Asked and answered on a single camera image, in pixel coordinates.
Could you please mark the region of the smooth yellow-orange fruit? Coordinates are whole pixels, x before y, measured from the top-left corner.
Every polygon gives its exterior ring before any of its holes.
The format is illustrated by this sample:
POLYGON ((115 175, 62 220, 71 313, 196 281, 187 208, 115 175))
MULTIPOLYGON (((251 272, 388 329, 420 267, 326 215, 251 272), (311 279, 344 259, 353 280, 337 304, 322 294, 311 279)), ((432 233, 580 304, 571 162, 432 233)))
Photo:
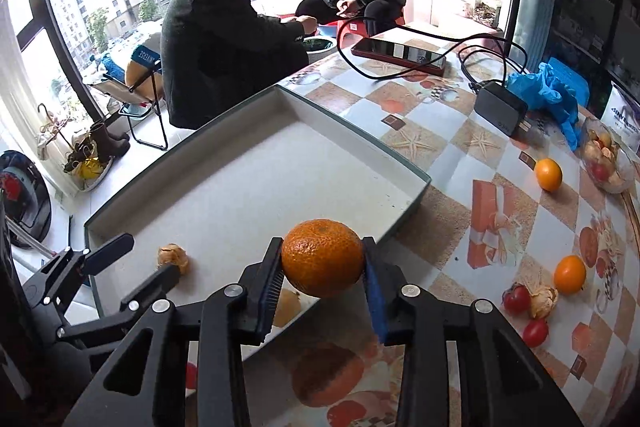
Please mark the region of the smooth yellow-orange fruit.
POLYGON ((276 313, 273 317, 273 326, 283 329, 284 326, 292 322, 295 317, 302 312, 302 309, 299 292, 283 288, 280 292, 276 313))

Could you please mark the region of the red cherry tomato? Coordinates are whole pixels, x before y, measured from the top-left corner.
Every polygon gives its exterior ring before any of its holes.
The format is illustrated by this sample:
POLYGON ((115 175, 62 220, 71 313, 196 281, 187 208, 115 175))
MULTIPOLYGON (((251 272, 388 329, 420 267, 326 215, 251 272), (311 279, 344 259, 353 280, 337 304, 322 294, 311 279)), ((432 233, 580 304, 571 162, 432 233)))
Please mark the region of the red cherry tomato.
POLYGON ((541 346, 549 335, 549 326, 545 319, 530 320, 522 332, 522 339, 527 347, 541 346))
POLYGON ((527 287, 520 283, 514 283, 502 294, 502 306, 506 313, 512 317, 527 313, 530 308, 530 294, 527 287))

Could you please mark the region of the rough-skinned mandarin orange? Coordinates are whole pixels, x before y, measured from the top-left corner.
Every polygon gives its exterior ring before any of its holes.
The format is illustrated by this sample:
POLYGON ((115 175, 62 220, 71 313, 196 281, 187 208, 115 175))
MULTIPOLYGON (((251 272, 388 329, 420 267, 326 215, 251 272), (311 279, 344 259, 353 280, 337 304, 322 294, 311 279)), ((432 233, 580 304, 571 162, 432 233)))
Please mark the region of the rough-skinned mandarin orange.
POLYGON ((283 239, 281 258, 291 285, 317 298, 352 287, 366 263, 360 237, 344 223, 329 219, 295 225, 283 239))

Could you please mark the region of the white shallow box tray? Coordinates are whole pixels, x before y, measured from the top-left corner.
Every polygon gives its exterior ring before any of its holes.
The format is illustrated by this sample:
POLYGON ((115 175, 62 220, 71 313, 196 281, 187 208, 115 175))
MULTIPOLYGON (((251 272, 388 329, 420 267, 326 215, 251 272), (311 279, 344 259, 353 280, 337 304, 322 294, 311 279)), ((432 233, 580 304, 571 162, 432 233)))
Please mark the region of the white shallow box tray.
POLYGON ((134 248, 92 278, 96 307, 114 314, 167 244, 189 258, 169 293, 185 305, 239 280, 271 239, 303 221, 326 218, 384 241, 430 182, 374 136, 273 86, 193 132, 93 213, 91 248, 134 236, 134 248))

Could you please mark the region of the black boots by window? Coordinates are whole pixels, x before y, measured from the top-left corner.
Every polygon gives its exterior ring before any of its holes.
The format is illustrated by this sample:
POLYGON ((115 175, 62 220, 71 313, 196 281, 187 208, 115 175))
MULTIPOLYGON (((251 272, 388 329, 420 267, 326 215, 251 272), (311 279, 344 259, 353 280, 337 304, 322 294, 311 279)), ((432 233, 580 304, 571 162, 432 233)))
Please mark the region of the black boots by window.
POLYGON ((129 140, 127 133, 114 134, 104 122, 95 122, 85 139, 76 143, 67 155, 64 171, 71 172, 90 158, 96 158, 101 165, 106 165, 112 158, 121 158, 130 149, 129 140))

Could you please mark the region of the black folding chair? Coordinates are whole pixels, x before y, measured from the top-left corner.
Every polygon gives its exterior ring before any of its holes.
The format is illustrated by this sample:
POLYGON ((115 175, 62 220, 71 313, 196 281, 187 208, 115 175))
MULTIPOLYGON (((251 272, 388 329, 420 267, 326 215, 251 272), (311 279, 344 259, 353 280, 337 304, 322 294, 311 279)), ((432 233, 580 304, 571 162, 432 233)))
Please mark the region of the black folding chair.
POLYGON ((164 88, 159 60, 153 61, 149 66, 131 61, 125 70, 124 81, 116 80, 104 72, 102 79, 90 83, 90 87, 109 95, 120 104, 118 115, 127 119, 129 133, 134 141, 155 150, 163 152, 168 150, 169 143, 160 108, 164 98, 164 88), (138 138, 134 131, 135 120, 145 120, 151 115, 155 115, 160 123, 162 136, 160 143, 144 141, 138 138))

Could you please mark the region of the blue and white bag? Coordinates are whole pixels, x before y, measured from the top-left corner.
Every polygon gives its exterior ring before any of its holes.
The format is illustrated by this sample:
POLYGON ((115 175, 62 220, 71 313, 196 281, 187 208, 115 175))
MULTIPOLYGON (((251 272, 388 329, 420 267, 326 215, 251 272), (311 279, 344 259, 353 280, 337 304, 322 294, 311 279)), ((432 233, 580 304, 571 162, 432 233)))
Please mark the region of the blue and white bag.
POLYGON ((142 83, 139 80, 160 61, 160 33, 149 35, 139 43, 131 53, 130 61, 125 69, 125 83, 136 87, 134 92, 138 95, 153 100, 157 96, 160 100, 164 97, 164 84, 162 70, 159 68, 153 75, 146 77, 142 83))

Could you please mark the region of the glass fruit bowl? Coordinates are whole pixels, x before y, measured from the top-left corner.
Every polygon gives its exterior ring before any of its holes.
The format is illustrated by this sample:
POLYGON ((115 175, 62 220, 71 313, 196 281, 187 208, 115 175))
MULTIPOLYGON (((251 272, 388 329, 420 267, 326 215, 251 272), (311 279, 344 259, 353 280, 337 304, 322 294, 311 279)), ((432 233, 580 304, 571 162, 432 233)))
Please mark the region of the glass fruit bowl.
POLYGON ((634 165, 620 137, 594 117, 582 123, 579 155, 582 167, 594 184, 610 194, 630 190, 634 184, 634 165))

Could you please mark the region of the man in dark coat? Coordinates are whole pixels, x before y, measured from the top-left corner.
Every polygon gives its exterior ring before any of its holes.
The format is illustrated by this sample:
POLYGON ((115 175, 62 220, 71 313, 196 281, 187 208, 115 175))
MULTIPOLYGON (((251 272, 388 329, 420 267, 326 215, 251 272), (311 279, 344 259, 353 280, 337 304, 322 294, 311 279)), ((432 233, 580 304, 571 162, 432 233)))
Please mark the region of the man in dark coat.
POLYGON ((305 68, 303 40, 317 26, 259 14, 250 0, 171 0, 160 36, 170 123, 196 130, 305 68))

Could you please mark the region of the black power adapter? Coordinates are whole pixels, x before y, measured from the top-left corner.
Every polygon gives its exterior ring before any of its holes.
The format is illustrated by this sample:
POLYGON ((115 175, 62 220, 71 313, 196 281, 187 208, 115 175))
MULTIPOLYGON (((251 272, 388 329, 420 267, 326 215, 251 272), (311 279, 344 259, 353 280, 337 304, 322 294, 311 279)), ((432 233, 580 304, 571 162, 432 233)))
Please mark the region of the black power adapter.
POLYGON ((512 136, 528 112, 518 96, 491 80, 477 92, 475 112, 507 136, 512 136))

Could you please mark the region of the white bucket with lettering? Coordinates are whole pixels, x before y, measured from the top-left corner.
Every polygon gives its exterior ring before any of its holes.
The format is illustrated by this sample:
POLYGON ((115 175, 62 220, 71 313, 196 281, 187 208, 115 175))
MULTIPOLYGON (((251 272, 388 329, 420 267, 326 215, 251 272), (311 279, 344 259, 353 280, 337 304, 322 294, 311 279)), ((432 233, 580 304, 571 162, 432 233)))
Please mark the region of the white bucket with lettering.
POLYGON ((306 37, 303 47, 308 56, 308 62, 314 64, 337 51, 337 43, 334 38, 322 35, 306 37))

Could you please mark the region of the white printed package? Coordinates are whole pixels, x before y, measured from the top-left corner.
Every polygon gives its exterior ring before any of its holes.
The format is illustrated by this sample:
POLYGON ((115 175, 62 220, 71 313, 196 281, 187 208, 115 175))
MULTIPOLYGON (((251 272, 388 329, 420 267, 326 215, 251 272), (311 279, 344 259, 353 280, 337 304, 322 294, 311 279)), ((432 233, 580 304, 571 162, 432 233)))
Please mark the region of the white printed package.
POLYGON ((640 140, 639 104, 620 90, 616 83, 612 84, 601 121, 631 150, 637 150, 640 140))

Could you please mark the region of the blue plastic bag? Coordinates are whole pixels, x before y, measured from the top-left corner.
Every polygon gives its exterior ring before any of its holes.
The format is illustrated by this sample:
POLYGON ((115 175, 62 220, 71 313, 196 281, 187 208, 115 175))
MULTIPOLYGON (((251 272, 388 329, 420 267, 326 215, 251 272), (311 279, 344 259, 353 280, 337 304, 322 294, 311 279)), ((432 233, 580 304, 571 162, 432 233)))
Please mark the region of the blue plastic bag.
POLYGON ((541 62, 538 72, 510 74, 506 89, 523 100, 534 112, 547 112, 558 125, 572 152, 578 149, 579 107, 590 97, 588 82, 556 58, 541 62))

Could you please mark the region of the red plastic stool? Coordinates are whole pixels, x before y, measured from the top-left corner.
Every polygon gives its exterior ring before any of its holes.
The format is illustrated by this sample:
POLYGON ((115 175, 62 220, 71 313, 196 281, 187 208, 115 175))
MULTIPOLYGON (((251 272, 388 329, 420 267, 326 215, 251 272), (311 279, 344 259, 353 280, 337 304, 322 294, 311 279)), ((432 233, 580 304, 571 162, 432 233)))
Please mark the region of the red plastic stool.
POLYGON ((363 20, 338 20, 335 22, 336 41, 341 49, 349 48, 363 38, 368 38, 366 23, 363 20))

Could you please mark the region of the red smartphone on table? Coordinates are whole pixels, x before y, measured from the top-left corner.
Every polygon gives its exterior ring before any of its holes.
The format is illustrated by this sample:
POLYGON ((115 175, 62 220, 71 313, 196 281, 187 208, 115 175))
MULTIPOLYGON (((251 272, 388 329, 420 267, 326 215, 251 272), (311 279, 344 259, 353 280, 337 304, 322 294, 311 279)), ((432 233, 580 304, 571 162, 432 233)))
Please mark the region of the red smartphone on table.
POLYGON ((352 46, 352 54, 441 76, 445 72, 446 56, 436 52, 375 38, 363 38, 352 46))

